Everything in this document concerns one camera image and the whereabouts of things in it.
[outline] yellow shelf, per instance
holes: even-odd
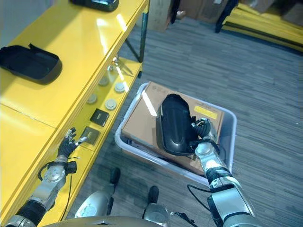
[[[123,75],[121,79],[112,75],[111,83],[104,90],[98,90],[101,89],[98,82],[147,9],[148,0],[120,1],[118,8],[110,13],[77,6],[68,0],[56,2],[9,45],[32,43],[57,54],[63,64],[59,77],[48,85],[39,85],[0,69],[1,110],[7,113],[0,115],[1,129],[7,131],[0,139],[1,167],[5,170],[1,173],[2,223],[14,215],[33,192],[39,183],[39,169],[54,159],[64,134],[74,122],[78,135],[86,125],[101,132],[95,146],[83,144],[79,148],[79,155],[83,157],[76,160],[78,171],[73,177],[72,200],[75,198],[126,99],[127,92],[114,92],[114,83],[125,82],[130,88],[142,69],[140,63],[122,59],[134,76]],[[87,105],[94,91],[98,93],[98,102]],[[104,102],[109,98],[118,102],[116,109],[108,111],[110,117],[104,128],[93,125],[90,114],[96,108],[104,110]],[[67,202],[66,187],[41,225],[60,219]]]
[[[267,41],[270,41],[270,42],[273,42],[273,43],[276,43],[276,44],[288,46],[290,48],[293,48],[295,50],[303,52],[303,47],[293,45],[293,44],[290,44],[290,43],[287,43],[287,42],[283,42],[281,40],[277,40],[277,39],[274,39],[274,38],[271,38],[271,37],[268,37],[268,36],[265,36],[265,35],[257,34],[257,33],[251,32],[251,31],[239,29],[239,28],[236,28],[236,27],[228,26],[228,25],[224,25],[222,29],[242,33],[242,34],[245,34],[245,35],[250,35],[252,37],[256,37],[256,38],[264,39],[264,40],[267,40]]]
[[[0,112],[1,215],[5,215],[55,129],[3,105]]]
[[[302,48],[300,47],[300,45],[303,44],[303,28],[301,26],[297,26],[287,21],[284,21],[281,16],[277,14],[275,9],[270,9],[268,12],[260,14],[246,5],[239,4],[236,8],[232,10],[230,16],[226,17],[223,24],[225,25],[226,22],[230,22],[235,25],[250,28],[264,33],[264,35],[253,35],[255,37],[258,36],[264,39],[264,37],[266,37],[265,34],[268,34],[277,37],[277,39],[272,37],[266,40],[283,45],[285,45],[286,40],[289,40],[290,43],[293,43],[287,46],[294,46],[296,47],[296,49]],[[227,26],[224,26],[225,29],[231,30],[231,26],[229,26],[228,24],[226,25]],[[249,31],[245,33],[251,35],[253,32]]]
[[[93,129],[96,129],[100,132],[100,135],[95,142],[95,145],[88,143],[83,143],[81,146],[86,147],[92,151],[97,151],[98,148],[102,146],[103,141],[105,140],[111,126],[113,125],[127,95],[129,89],[133,86],[135,79],[137,78],[140,70],[141,63],[134,62],[128,59],[120,58],[120,61],[124,63],[133,73],[133,75],[126,75],[122,72],[120,76],[116,70],[107,71],[104,76],[109,79],[109,84],[105,87],[97,85],[93,94],[97,95],[97,102],[94,104],[85,104],[81,112],[78,114],[76,120],[73,123],[73,126],[78,131],[78,136],[82,134],[86,126],[89,126]],[[116,83],[123,83],[125,86],[125,92],[117,93],[115,91]],[[114,110],[108,110],[105,108],[105,102],[109,99],[114,99],[117,102],[117,107]],[[104,127],[95,124],[90,121],[91,116],[96,109],[103,110],[109,113],[108,120]]]
[[[133,86],[134,81],[141,70],[141,63],[124,58],[120,58],[120,61],[122,61],[133,72],[133,75],[129,76],[122,74],[122,76],[120,76],[115,70],[107,71],[104,76],[109,78],[109,84],[104,87],[97,85],[94,90],[94,94],[98,96],[97,102],[94,104],[85,104],[81,112],[78,114],[75,122],[72,124],[77,129],[77,138],[81,135],[81,132],[86,126],[98,130],[100,135],[94,146],[88,143],[83,143],[80,148],[77,148],[76,151],[71,155],[71,157],[80,157],[80,159],[74,159],[77,162],[77,173],[73,174],[72,177],[71,198],[65,215],[67,215],[68,211],[70,210],[72,203],[75,200],[87,174],[89,173],[91,166],[98,156],[99,150],[101,149],[103,142],[106,139],[128,95],[128,90]],[[124,83],[126,91],[123,93],[117,93],[114,90],[116,83]],[[112,111],[105,108],[105,102],[110,98],[117,101],[117,107]],[[109,118],[104,127],[90,121],[90,117],[96,108],[109,113]],[[61,219],[68,199],[69,186],[70,177],[68,176],[65,186],[60,190],[60,193],[57,196],[55,206],[44,216],[39,226],[49,225]]]

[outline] cardboard box in background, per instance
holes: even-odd
[[[275,0],[241,0],[241,3],[252,7],[259,13],[265,13]]]
[[[216,23],[228,0],[204,0],[202,2],[197,18],[208,23]]]
[[[303,0],[289,0],[283,9],[282,18],[288,22],[303,26]]]
[[[181,0],[179,10],[186,16],[208,23],[215,23],[222,14],[228,0]]]
[[[202,2],[202,0],[181,0],[179,10],[186,11],[187,17],[197,19]]]
[[[169,159],[195,174],[202,175],[200,160],[195,155],[175,156],[158,147],[156,116],[161,103],[171,93],[180,95],[188,103],[191,116],[196,116],[197,119],[209,118],[219,136],[224,112],[153,82],[150,82],[143,91],[137,106],[122,127],[122,135],[156,152],[161,157]]]
[[[173,0],[150,0],[147,29],[164,32],[170,23]],[[137,26],[142,25],[142,15]]]

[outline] grey plastic bin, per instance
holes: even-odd
[[[143,146],[137,145],[133,142],[131,144],[125,142],[125,141],[128,141],[128,139],[123,138],[123,136],[122,136],[122,126],[124,125],[125,121],[129,117],[129,115],[132,113],[133,109],[135,108],[137,102],[140,99],[141,93],[143,92],[143,90],[146,88],[147,85],[148,85],[148,83],[145,83],[139,87],[135,98],[131,102],[122,122],[120,123],[120,125],[115,133],[116,144],[119,147],[121,147],[122,150],[124,150],[125,152],[128,152],[129,154],[146,159],[163,168],[166,168],[167,170],[169,170],[171,172],[174,172],[179,175],[183,175],[193,181],[196,181],[198,183],[202,183],[202,184],[208,186],[209,184],[208,184],[208,181],[206,180],[206,178],[199,176],[197,174],[194,174],[181,167],[175,166],[174,164],[169,163],[169,162],[159,158],[159,155],[157,153],[147,150],[147,148],[144,148]],[[224,111],[224,118],[223,118],[221,133],[220,133],[220,137],[219,137],[220,157],[222,160],[225,160],[225,163],[226,163],[229,171],[232,172],[232,162],[233,162],[233,154],[234,154],[237,118],[233,112],[231,112],[225,108],[201,101],[199,99],[196,99],[196,100]]]

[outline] black case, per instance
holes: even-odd
[[[157,143],[166,152],[177,155],[192,155],[189,143],[198,139],[191,123],[187,102],[180,95],[169,94],[159,107],[156,119]]]
[[[118,5],[119,5],[119,0],[104,0],[104,1],[93,1],[93,0],[70,0],[70,2],[76,4],[76,5],[81,5],[81,6],[86,6],[92,9],[98,9],[101,11],[105,12],[112,12],[114,11]]]
[[[54,81],[62,71],[59,57],[30,44],[0,49],[0,66],[11,73],[38,84]]]

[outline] yellow rack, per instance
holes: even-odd
[[[76,160],[77,173],[72,177],[67,211],[70,209],[128,90],[142,72],[144,47],[140,49],[140,62],[120,58],[121,65],[128,67],[132,75],[107,71],[142,13],[148,13],[148,0],[120,1],[118,8],[110,13],[61,0],[10,43],[22,46],[32,43],[53,52],[60,57],[63,69],[48,85],[39,85],[0,69],[2,223],[17,212],[39,184],[39,169],[54,160],[66,131],[74,126],[80,136],[89,126],[100,135],[94,146],[84,143],[73,153],[79,159]],[[98,85],[103,76],[109,78],[109,84],[104,87]],[[114,90],[118,82],[124,83],[125,92]],[[86,101],[92,93],[98,98],[90,105]],[[117,102],[111,111],[105,108],[110,98]],[[96,108],[109,113],[104,127],[89,120]],[[68,198],[69,176],[66,182],[55,206],[39,226],[61,219]]]

